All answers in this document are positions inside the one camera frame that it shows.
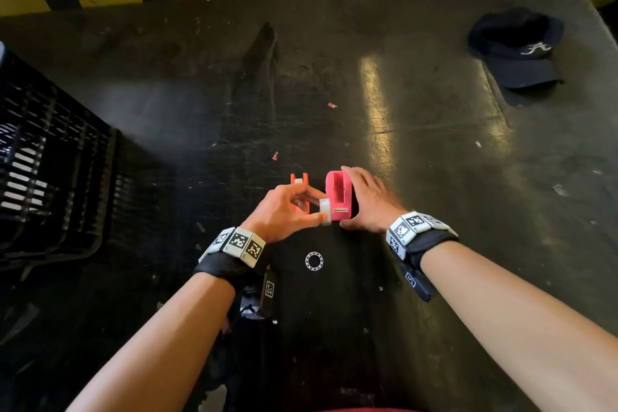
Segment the person's left hand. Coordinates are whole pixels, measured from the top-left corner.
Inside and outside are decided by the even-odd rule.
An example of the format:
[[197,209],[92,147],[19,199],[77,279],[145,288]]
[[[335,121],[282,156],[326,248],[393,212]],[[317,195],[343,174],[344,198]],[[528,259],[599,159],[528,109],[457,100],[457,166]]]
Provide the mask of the person's left hand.
[[256,209],[240,224],[259,236],[266,244],[273,244],[294,234],[288,232],[292,201],[309,201],[319,205],[320,199],[327,195],[304,183],[281,184],[269,190]]

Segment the person's right hand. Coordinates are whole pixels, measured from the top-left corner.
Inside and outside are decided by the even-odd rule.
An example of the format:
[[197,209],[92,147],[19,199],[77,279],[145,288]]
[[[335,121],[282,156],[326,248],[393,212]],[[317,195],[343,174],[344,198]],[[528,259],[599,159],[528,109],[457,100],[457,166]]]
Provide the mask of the person's right hand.
[[359,206],[356,217],[365,219],[368,231],[385,233],[399,217],[411,211],[400,203],[380,178],[366,169],[342,166],[341,170],[351,177]]

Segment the pink tape dispenser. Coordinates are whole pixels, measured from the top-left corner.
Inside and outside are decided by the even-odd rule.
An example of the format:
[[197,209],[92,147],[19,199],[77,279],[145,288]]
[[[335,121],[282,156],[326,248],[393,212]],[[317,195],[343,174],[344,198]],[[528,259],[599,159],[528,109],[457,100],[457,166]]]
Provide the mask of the pink tape dispenser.
[[332,221],[353,218],[353,183],[351,177],[342,170],[333,170],[326,175],[325,189],[330,199]]

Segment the person's right forearm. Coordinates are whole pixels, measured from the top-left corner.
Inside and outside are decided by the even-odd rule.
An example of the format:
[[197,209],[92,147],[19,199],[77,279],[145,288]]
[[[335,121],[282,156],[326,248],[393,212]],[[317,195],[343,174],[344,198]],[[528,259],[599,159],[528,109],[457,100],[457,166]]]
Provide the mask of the person's right forearm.
[[542,412],[618,412],[618,338],[468,247],[421,269],[491,358]]

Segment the person's left forearm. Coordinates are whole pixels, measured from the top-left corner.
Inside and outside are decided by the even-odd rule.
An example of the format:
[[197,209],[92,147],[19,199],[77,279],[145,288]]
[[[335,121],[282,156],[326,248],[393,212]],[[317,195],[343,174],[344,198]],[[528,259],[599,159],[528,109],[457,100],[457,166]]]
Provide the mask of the person's left forearm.
[[181,412],[236,292],[190,278],[101,368],[66,412]]

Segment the orange plastic dispenser part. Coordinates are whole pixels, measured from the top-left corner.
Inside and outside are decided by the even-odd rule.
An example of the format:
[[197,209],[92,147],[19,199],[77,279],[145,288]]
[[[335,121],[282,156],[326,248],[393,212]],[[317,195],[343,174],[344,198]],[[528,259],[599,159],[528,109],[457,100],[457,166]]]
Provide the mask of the orange plastic dispenser part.
[[[297,176],[294,173],[290,174],[290,184],[304,183],[308,184],[308,174],[303,173],[302,177]],[[309,201],[292,201],[292,210],[296,213],[310,214],[310,202]]]

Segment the black wristband with marker tags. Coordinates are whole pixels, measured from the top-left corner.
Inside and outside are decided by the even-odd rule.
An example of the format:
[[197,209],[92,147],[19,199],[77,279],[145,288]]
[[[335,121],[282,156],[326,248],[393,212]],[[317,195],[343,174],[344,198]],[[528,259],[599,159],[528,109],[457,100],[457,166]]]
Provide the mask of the black wristband with marker tags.
[[417,211],[398,217],[385,236],[390,252],[396,257],[398,272],[424,302],[437,293],[421,269],[426,252],[447,241],[459,241],[458,234],[447,224]]
[[241,227],[222,230],[199,258],[194,273],[209,274],[233,287],[232,306],[238,309],[238,318],[274,319],[279,276],[267,244],[256,233]]

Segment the black baseball cap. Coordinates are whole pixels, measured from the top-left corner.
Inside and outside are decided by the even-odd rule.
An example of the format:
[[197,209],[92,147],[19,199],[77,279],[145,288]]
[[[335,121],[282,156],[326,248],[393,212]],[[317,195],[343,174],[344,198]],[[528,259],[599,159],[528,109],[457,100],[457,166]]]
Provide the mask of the black baseball cap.
[[467,46],[500,88],[523,93],[563,83],[552,56],[564,31],[559,18],[512,8],[479,18],[468,32]]

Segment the black plastic crate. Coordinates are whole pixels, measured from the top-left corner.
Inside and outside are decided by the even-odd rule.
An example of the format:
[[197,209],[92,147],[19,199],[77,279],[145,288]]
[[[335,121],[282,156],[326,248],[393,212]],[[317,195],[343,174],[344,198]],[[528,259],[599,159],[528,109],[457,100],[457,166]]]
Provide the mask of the black plastic crate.
[[0,272],[98,251],[117,136],[0,42]]

